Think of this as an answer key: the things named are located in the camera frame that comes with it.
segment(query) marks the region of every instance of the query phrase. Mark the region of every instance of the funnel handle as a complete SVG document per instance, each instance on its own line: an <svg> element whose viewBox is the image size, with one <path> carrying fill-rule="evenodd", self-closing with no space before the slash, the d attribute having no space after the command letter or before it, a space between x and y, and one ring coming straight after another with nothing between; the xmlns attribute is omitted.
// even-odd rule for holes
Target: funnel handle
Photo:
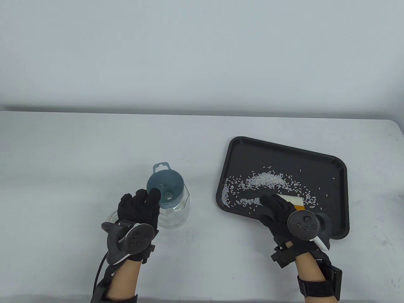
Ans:
<svg viewBox="0 0 404 303"><path fill-rule="evenodd" d="M153 165L153 173L154 173L154 174L156 173L156 169L157 169L160 165L167 166L168 169L171 169L171 167L170 167L170 165L168 164L168 162L160 162L160 163L157 163L157 164L154 164L154 165Z"/></svg>

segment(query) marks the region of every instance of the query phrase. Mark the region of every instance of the hand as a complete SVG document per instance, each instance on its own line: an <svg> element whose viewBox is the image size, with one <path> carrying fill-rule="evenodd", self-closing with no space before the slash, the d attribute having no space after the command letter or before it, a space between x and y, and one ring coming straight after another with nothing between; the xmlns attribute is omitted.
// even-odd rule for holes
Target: hand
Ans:
<svg viewBox="0 0 404 303"><path fill-rule="evenodd" d="M157 220L160 213L159 201L161 193L157 188L152 188L147 194L145 189L139 189L135 196L126 194L118 205L118 218L135 223L150 224L157 234Z"/></svg>
<svg viewBox="0 0 404 303"><path fill-rule="evenodd" d="M259 220L263 225L269 228L277 245L289 241L292 241L294 244L296 244L297 241L302 241L290 233L287 225L289 216L296 211L292 203L276 194L272 196L264 195L259 201L268 209L272 216L271 218L270 216L262 215Z"/></svg>

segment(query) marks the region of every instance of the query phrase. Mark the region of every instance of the black tray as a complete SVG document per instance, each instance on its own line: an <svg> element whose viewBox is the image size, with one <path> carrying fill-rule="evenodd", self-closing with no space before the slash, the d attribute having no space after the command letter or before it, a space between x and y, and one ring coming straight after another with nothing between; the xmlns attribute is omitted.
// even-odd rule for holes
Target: black tray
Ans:
<svg viewBox="0 0 404 303"><path fill-rule="evenodd" d="M247 190L235 190L241 186L241 180L251 184L246 179L263 173L264 180L270 178L280 187L247 186ZM225 183L229 193L223 203ZM303 197L305 209L331 218L332 239L342 239L349 232L347 167L337 157L247 137L232 139L216 192L217 204L224 211L258 219L265 214L265 208L255 203L263 194ZM249 199L248 203L255 199L255 203L243 206L236 202L240 199Z"/></svg>

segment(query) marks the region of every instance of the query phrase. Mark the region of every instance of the glass jar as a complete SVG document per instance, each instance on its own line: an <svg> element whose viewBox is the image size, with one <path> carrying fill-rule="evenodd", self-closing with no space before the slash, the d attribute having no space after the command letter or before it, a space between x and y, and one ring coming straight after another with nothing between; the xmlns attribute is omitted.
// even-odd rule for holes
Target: glass jar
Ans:
<svg viewBox="0 0 404 303"><path fill-rule="evenodd" d="M189 215L190 200L191 196L184 185L183 196L176 206L167 209L160 208L157 225L171 229L184 224Z"/></svg>

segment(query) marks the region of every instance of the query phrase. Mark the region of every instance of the white wall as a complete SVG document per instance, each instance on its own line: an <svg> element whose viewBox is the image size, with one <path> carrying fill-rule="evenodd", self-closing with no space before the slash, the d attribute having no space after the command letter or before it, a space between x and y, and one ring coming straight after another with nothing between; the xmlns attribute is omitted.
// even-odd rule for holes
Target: white wall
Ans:
<svg viewBox="0 0 404 303"><path fill-rule="evenodd" d="M402 0L2 0L0 107L387 117L403 14Z"/></svg>

